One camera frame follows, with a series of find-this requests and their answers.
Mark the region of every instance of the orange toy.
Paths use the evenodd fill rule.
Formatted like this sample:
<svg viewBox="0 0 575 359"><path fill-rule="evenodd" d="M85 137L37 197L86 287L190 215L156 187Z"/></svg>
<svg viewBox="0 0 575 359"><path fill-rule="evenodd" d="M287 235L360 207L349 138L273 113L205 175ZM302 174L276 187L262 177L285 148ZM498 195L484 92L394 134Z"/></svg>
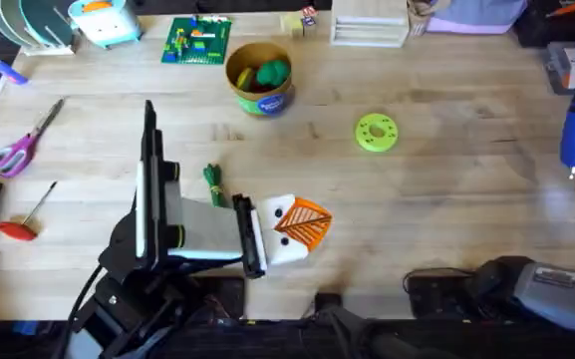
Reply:
<svg viewBox="0 0 575 359"><path fill-rule="evenodd" d="M110 1L93 1L84 5L83 12L91 12L101 9L107 9L112 7L112 2Z"/></svg>
<svg viewBox="0 0 575 359"><path fill-rule="evenodd" d="M305 244L311 252L323 240L331 225L331 219L332 215L327 209L307 199L296 197L296 201L274 230Z"/></svg>

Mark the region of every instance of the green ring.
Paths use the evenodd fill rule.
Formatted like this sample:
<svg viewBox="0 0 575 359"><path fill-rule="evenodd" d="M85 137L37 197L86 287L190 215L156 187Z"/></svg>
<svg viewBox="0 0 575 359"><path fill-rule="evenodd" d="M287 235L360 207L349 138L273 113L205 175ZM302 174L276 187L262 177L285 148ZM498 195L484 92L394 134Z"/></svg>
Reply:
<svg viewBox="0 0 575 359"><path fill-rule="evenodd" d="M377 127L384 135L382 137L372 135L371 127ZM367 151L384 152L398 141L398 126L388 116L368 114L356 124L356 141Z"/></svg>

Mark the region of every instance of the green toy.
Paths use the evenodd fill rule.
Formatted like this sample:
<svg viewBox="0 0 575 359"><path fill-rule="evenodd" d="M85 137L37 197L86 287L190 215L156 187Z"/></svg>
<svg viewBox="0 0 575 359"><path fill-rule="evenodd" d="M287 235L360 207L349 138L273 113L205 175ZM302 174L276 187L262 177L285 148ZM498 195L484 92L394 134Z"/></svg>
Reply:
<svg viewBox="0 0 575 359"><path fill-rule="evenodd" d="M231 21L221 16L176 18L163 47L166 64L222 64Z"/></svg>
<svg viewBox="0 0 575 359"><path fill-rule="evenodd" d="M256 73L256 82L260 85L277 88L287 80L290 73L291 69L284 61L268 61Z"/></svg>
<svg viewBox="0 0 575 359"><path fill-rule="evenodd" d="M384 152L397 140L398 126L388 116L368 114L356 124L356 141L367 151Z"/></svg>

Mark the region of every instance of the black cable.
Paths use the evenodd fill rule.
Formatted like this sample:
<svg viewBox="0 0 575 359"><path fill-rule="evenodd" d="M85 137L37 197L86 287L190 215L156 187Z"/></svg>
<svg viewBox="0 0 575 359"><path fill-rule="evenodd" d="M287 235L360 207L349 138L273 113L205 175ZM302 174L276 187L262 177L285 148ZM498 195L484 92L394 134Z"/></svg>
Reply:
<svg viewBox="0 0 575 359"><path fill-rule="evenodd" d="M465 276L473 276L475 274L475 272L473 272L473 271L465 270L465 269L459 269L459 268L455 268L455 267L435 267L435 268L414 269L414 270L408 272L407 274L405 274L405 276L403 277L403 289L405 290L405 293L409 294L409 288L407 287L407 281L413 275L418 274L418 273L422 273L422 272L439 271L439 270L450 270L450 271L453 271L456 273L464 274Z"/></svg>
<svg viewBox="0 0 575 359"><path fill-rule="evenodd" d="M95 271L92 272L92 275L90 275L90 278L88 278L88 281L86 281L86 284L84 284L84 287L81 289L81 292L77 297L77 300L75 300L75 304L72 306L70 315L68 315L68 321L66 322L66 327L64 328L62 336L59 340L59 344L57 346L56 359L64 359L66 357L66 350L68 349L68 344L70 342L70 332L72 331L72 326L75 322L75 316L77 315L77 311L79 311L79 307L81 307L81 302L84 301L86 293L88 293L88 290L90 290L92 283L95 281L95 279L97 279L97 276L99 276L101 269L102 269L101 265L100 264L97 265L97 268L95 268Z"/></svg>

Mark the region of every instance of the white toy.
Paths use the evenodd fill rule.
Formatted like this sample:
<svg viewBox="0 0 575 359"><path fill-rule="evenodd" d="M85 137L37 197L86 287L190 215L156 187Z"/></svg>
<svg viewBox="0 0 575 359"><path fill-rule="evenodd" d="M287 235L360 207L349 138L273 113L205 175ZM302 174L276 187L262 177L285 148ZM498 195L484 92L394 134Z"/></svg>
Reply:
<svg viewBox="0 0 575 359"><path fill-rule="evenodd" d="M104 49L138 41L143 34L126 0L77 0L68 8L68 15L90 41Z"/></svg>

